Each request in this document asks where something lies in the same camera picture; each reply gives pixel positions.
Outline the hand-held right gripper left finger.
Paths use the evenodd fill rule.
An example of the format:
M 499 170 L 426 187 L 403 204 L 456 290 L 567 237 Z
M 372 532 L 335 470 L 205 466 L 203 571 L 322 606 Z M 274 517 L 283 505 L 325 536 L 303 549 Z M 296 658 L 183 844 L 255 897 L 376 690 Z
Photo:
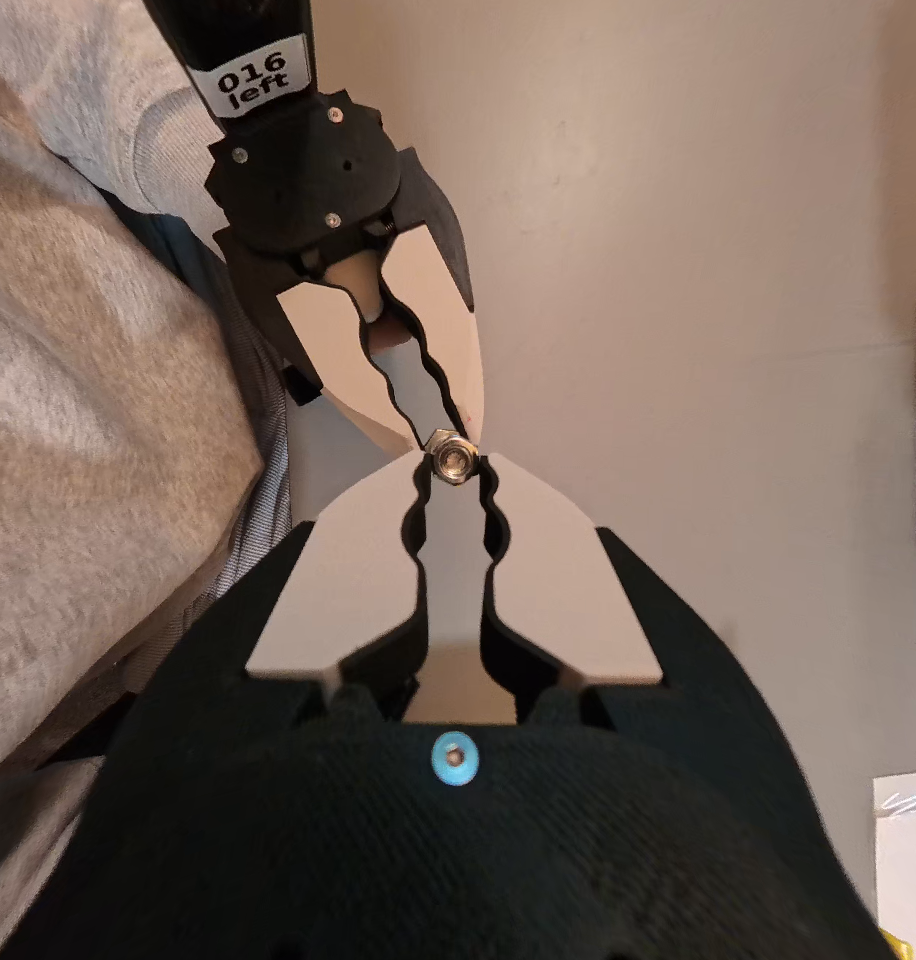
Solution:
M 427 540 L 431 464 L 408 453 L 329 504 L 308 533 L 245 670 L 306 683 L 325 704 L 367 690 L 402 722 L 429 652 Z

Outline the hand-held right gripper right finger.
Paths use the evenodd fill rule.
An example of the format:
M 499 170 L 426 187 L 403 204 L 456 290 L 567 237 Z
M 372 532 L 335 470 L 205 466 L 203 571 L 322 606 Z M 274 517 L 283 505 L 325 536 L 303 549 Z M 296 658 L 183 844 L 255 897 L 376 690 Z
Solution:
M 479 466 L 490 559 L 480 629 L 488 677 L 524 723 L 552 689 L 656 687 L 664 672 L 596 523 L 505 456 Z

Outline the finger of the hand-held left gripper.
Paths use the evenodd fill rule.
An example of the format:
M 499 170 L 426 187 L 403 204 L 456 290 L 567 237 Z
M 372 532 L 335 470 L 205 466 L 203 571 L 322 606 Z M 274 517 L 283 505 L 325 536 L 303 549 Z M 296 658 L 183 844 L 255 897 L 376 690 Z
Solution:
M 386 453 L 419 450 L 417 429 L 375 362 L 413 338 L 386 312 L 377 277 L 329 275 L 324 282 L 298 283 L 276 299 L 323 395 Z
M 472 444 L 481 444 L 485 378 L 476 315 L 427 225 L 397 234 L 380 275 L 393 305 L 413 325 L 422 363 L 439 385 L 453 424 Z

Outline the silver hex nut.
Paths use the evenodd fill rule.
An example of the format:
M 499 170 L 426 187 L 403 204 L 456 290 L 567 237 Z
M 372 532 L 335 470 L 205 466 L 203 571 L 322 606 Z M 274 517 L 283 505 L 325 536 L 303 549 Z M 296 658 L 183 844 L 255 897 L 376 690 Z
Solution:
M 476 446 L 475 444 L 473 444 L 468 438 L 464 437 L 460 432 L 457 432 L 457 431 L 445 430 L 445 429 L 438 429 L 438 430 L 436 430 L 436 431 L 432 434 L 432 436 L 429 438 L 428 443 L 427 443 L 427 445 L 426 445 L 426 447 L 425 447 L 425 450 L 426 450 L 427 455 L 431 458 L 431 461 L 432 461 L 432 470 L 433 470 L 433 473 L 435 474 L 435 476 L 436 476 L 441 482 L 443 482 L 443 483 L 446 483 L 446 484 L 448 484 L 448 485 L 450 485 L 450 486 L 452 486 L 452 487 L 458 487 L 458 486 L 453 486 L 452 484 L 449 484 L 449 483 L 446 482 L 445 480 L 441 479 L 440 476 L 439 476 L 439 474 L 438 474 L 437 468 L 436 468 L 436 453 L 441 449 L 441 447 L 442 447 L 445 443 L 447 443 L 448 441 L 452 440 L 452 438 L 456 439 L 459 444 L 462 444 L 463 446 L 465 446 L 466 448 L 468 448 L 468 449 L 469 449 L 470 451 L 472 451 L 473 454 L 475 455 L 475 465 L 474 465 L 473 475 L 464 483 L 464 484 L 466 484 L 466 483 L 468 483 L 471 479 L 473 479 L 473 478 L 476 476 L 476 474 L 478 474 L 478 470 L 479 470 L 479 451 L 478 451 L 478 448 L 477 448 L 477 446 Z

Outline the person's left forearm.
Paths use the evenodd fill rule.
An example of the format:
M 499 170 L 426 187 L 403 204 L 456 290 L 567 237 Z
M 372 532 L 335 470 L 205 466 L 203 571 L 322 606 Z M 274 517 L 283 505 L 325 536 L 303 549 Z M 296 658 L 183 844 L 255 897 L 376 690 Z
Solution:
M 0 114 L 219 254 L 228 221 L 205 187 L 219 129 L 142 2 L 0 2 Z

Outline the grey desk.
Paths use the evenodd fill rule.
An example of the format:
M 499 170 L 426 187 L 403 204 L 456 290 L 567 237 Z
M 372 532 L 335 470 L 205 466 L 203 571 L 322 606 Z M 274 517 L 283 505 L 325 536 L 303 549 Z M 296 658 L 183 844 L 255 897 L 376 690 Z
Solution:
M 916 773 L 916 2 L 314 2 L 464 231 L 485 449 L 730 646 L 876 908 Z

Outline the striped grey undershirt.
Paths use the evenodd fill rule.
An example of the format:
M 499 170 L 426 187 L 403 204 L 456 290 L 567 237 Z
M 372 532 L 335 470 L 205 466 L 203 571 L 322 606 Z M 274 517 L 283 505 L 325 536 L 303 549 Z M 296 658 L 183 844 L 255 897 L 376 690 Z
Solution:
M 224 566 L 185 610 L 129 654 L 125 689 L 140 693 L 193 624 L 292 530 L 286 397 L 280 356 L 246 318 L 219 257 L 183 221 L 137 213 L 112 196 L 106 199 L 149 252 L 215 314 L 264 462 L 229 538 Z

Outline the person's grey hoodie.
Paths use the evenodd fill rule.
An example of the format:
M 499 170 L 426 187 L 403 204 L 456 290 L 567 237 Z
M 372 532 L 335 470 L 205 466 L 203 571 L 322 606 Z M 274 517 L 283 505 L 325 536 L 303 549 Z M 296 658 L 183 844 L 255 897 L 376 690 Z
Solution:
M 200 593 L 261 469 L 212 311 L 0 116 L 0 764 Z

